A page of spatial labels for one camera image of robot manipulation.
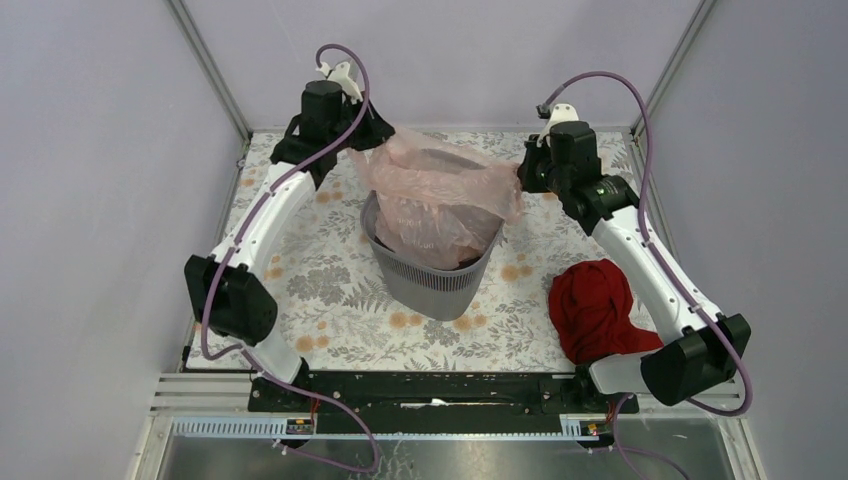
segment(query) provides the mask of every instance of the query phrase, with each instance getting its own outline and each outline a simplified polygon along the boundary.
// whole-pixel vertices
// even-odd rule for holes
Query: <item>pink plastic bag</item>
[[[420,265],[453,270],[481,256],[502,222],[521,218],[516,163],[400,128],[370,157],[348,153],[377,192],[377,237]]]

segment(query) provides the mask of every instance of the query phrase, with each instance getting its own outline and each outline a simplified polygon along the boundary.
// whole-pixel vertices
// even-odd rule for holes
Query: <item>white clip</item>
[[[542,129],[542,133],[539,134],[539,138],[536,139],[536,146],[541,147],[542,142],[548,137],[551,133],[551,128],[563,122],[576,122],[580,120],[577,117],[577,109],[567,103],[558,103],[551,110],[551,118],[548,119],[548,123],[545,124],[545,128]]]
[[[321,62],[321,66],[316,68],[324,78],[331,82],[336,82],[342,86],[342,91],[350,97],[351,103],[356,105],[362,101],[362,92],[359,91],[359,85],[350,77],[350,62],[341,62],[336,64],[332,69],[327,62]]]

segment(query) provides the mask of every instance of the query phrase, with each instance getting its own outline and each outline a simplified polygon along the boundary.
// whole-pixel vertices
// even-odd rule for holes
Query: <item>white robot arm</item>
[[[654,352],[611,355],[578,366],[578,374],[583,367],[602,395],[647,390],[666,405],[733,377],[736,363],[715,327],[741,357],[751,335],[747,321],[739,314],[723,315],[654,240],[650,221],[640,226],[639,198],[621,177],[601,173],[595,132],[575,108],[556,105],[542,133],[525,145],[522,188],[559,197],[565,214],[622,269],[664,344]]]

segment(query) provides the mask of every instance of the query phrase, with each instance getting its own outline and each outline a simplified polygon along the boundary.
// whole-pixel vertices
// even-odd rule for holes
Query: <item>floral tablecloth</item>
[[[436,133],[520,163],[520,133]],[[228,230],[245,213],[282,134],[254,135],[230,214]],[[607,173],[634,182],[623,135],[599,132]],[[416,314],[386,292],[377,262],[359,226],[367,192],[350,159],[342,155],[314,200],[298,213],[267,266],[264,284],[277,300],[276,324],[292,348],[315,369],[571,371],[548,318],[552,279],[584,260],[604,257],[553,194],[525,194],[526,212],[504,229],[473,303],[459,319],[438,322]],[[654,330],[641,302],[634,325]],[[246,369],[238,354],[208,362],[192,340],[188,368]],[[210,334],[213,351],[228,344]]]

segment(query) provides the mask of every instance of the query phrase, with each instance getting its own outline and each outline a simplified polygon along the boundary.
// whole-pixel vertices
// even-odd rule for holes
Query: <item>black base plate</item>
[[[313,370],[298,375],[295,383],[358,409],[374,433],[386,434],[560,433],[560,414],[605,416],[609,402],[621,398],[582,401],[581,382],[572,374]],[[434,399],[451,405],[415,408]],[[310,406],[309,398],[263,378],[253,381],[251,412],[304,413]],[[621,411],[637,413],[636,399],[628,400]],[[316,433],[361,433],[347,414],[326,402],[318,413]]]

